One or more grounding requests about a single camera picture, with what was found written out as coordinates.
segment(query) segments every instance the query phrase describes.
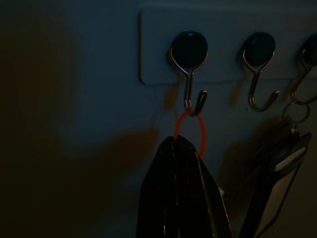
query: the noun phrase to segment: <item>red cord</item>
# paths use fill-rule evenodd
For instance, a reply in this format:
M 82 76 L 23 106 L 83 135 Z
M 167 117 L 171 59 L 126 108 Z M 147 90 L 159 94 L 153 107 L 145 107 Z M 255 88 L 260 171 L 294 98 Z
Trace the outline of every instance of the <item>red cord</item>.
M 174 133 L 174 141 L 177 140 L 177 136 L 178 136 L 179 131 L 180 131 L 180 129 L 181 129 L 181 126 L 180 126 L 180 125 L 182 124 L 182 122 L 184 121 L 184 119 L 185 119 L 188 115 L 190 115 L 190 114 L 192 114 L 192 113 L 193 113 L 193 111 L 187 111 L 187 112 L 185 112 L 183 115 L 181 115 L 180 118 L 177 120 L 176 125 L 175 125 L 176 129 L 175 129 L 175 133 Z M 202 159 L 204 158 L 204 155 L 205 155 L 205 152 L 206 152 L 206 146 L 207 146 L 207 130 L 206 130 L 205 123 L 204 123 L 204 120 L 203 120 L 202 115 L 198 114 L 197 117 L 198 117 L 198 120 L 199 120 L 199 122 L 200 122 L 200 126 L 202 127 L 202 131 L 203 131 L 203 142 L 202 142 L 202 147 L 201 147 L 200 154 L 199 154 L 199 156 L 200 156 L 200 158 L 201 158 L 201 160 L 202 160 Z

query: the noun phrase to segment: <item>hanging item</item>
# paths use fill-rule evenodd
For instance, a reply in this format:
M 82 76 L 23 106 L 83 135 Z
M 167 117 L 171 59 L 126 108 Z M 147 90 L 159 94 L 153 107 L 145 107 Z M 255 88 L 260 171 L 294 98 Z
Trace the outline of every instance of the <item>hanging item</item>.
M 264 112 L 277 99 L 279 91 L 273 92 L 262 107 L 258 107 L 254 100 L 254 92 L 263 70 L 268 67 L 274 57 L 275 40 L 266 32 L 257 32 L 251 35 L 244 43 L 241 50 L 242 62 L 253 73 L 253 79 L 249 91 L 249 105 L 256 112 Z
M 297 125 L 310 115 L 310 107 L 300 121 L 286 117 L 289 103 L 283 111 L 283 125 L 273 131 L 272 137 L 264 142 L 252 156 L 255 169 L 251 175 L 255 182 L 253 197 L 239 237 L 259 237 L 276 220 L 288 190 L 303 162 L 311 134 L 300 135 Z
M 291 99 L 299 105 L 309 104 L 317 100 L 317 95 L 307 101 L 301 101 L 296 97 L 296 90 L 307 75 L 317 66 L 317 34 L 311 36 L 302 46 L 300 61 L 304 66 L 304 73 L 296 80 L 291 87 Z
M 137 238 L 232 238 L 219 188 L 202 159 L 206 149 L 206 128 L 200 112 L 207 91 L 199 93 L 191 106 L 193 75 L 208 57 L 205 38 L 185 31 L 172 43 L 171 61 L 187 76 L 185 114 L 176 123 L 174 137 L 159 146 L 140 192 Z M 203 130 L 200 154 L 194 145 L 178 135 L 187 116 L 197 116 Z

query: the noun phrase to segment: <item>hook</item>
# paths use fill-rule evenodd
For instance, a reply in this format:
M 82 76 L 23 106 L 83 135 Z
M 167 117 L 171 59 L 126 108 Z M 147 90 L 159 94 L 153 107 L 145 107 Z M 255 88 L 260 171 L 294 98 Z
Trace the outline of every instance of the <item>hook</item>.
M 257 32 L 250 36 L 242 49 L 241 57 L 246 66 L 253 73 L 253 79 L 251 82 L 251 87 L 249 91 L 249 105 L 256 112 L 266 111 L 272 103 L 277 99 L 279 91 L 271 93 L 270 97 L 261 108 L 258 107 L 254 100 L 254 92 L 257 88 L 257 84 L 261 73 L 265 70 L 271 63 L 274 57 L 275 51 L 275 40 L 269 34 L 265 32 Z M 262 67 L 256 71 L 253 66 Z
M 198 32 L 184 31 L 173 41 L 172 47 L 169 50 L 169 57 L 177 68 L 186 75 L 184 107 L 186 111 L 191 111 L 193 77 L 208 58 L 207 41 Z M 190 116 L 196 116 L 202 111 L 207 94 L 206 90 L 199 92 L 194 112 Z
M 298 105 L 304 105 L 317 100 L 317 95 L 307 101 L 301 101 L 296 97 L 296 90 L 307 75 L 317 66 L 317 34 L 311 36 L 303 45 L 300 52 L 300 60 L 304 66 L 304 73 L 291 87 L 291 99 Z

